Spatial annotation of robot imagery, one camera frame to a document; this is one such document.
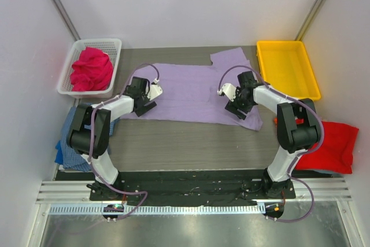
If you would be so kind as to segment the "purple t shirt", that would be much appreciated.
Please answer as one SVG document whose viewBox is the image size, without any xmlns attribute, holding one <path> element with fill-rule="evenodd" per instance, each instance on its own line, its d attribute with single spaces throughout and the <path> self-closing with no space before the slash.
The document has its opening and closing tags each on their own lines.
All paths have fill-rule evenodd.
<svg viewBox="0 0 370 247">
<path fill-rule="evenodd" d="M 242 126 L 254 131 L 262 127 L 258 109 L 254 107 L 245 120 L 225 110 L 227 97 L 218 95 L 219 83 L 238 85 L 242 66 L 249 66 L 242 48 L 210 55 L 210 66 L 155 63 L 135 71 L 139 78 L 160 78 L 163 93 L 156 98 L 156 107 L 140 116 L 141 120 L 172 120 Z"/>
</svg>

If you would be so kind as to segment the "yellow plastic tray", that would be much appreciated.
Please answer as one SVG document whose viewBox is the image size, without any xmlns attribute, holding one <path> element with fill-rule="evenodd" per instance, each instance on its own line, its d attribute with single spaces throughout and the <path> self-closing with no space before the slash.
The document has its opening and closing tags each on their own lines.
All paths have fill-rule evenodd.
<svg viewBox="0 0 370 247">
<path fill-rule="evenodd" d="M 259 40 L 257 57 L 261 76 L 278 91 L 298 99 L 321 99 L 307 51 L 301 41 Z"/>
</svg>

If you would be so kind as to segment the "white plastic basket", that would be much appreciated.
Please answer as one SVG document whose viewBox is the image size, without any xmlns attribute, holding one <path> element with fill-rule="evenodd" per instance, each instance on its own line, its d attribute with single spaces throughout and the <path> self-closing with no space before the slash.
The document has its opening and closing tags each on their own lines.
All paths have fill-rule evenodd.
<svg viewBox="0 0 370 247">
<path fill-rule="evenodd" d="M 79 58 L 80 53 L 86 47 L 93 47 L 102 50 L 106 53 L 113 65 L 113 75 L 109 86 L 101 91 L 72 91 L 72 84 L 70 75 L 73 72 L 72 64 Z M 94 38 L 94 39 L 81 39 L 74 42 L 72 45 L 60 74 L 57 84 L 57 91 L 62 95 L 69 95 L 75 99 L 82 98 L 109 98 L 113 95 L 113 88 L 116 79 L 117 69 L 119 67 L 120 52 L 122 41 L 117 38 Z"/>
</svg>

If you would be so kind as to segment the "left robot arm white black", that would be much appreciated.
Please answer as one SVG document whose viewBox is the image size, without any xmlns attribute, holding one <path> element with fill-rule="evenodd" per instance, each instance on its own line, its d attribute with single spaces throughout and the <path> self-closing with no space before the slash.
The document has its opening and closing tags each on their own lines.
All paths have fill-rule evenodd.
<svg viewBox="0 0 370 247">
<path fill-rule="evenodd" d="M 162 93 L 158 79 L 150 82 L 134 76 L 121 94 L 95 105 L 80 104 L 75 110 L 66 143 L 88 163 L 110 200 L 123 193 L 123 185 L 117 182 L 119 171 L 108 153 L 110 125 L 124 115 L 144 115 L 156 107 L 154 100 Z"/>
</svg>

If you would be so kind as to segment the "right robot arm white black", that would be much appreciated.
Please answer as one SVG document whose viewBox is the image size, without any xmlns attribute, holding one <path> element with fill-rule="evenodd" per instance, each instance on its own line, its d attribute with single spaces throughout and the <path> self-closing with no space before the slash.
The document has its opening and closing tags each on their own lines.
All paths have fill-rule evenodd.
<svg viewBox="0 0 370 247">
<path fill-rule="evenodd" d="M 293 168 L 301 157 L 322 144 L 323 124 L 309 98 L 285 95 L 265 81 L 258 82 L 252 71 L 240 73 L 238 82 L 238 86 L 219 83 L 218 95 L 228 98 L 225 110 L 244 120 L 254 106 L 262 105 L 276 115 L 279 148 L 264 170 L 261 191 L 266 197 L 278 198 L 288 188 Z"/>
</svg>

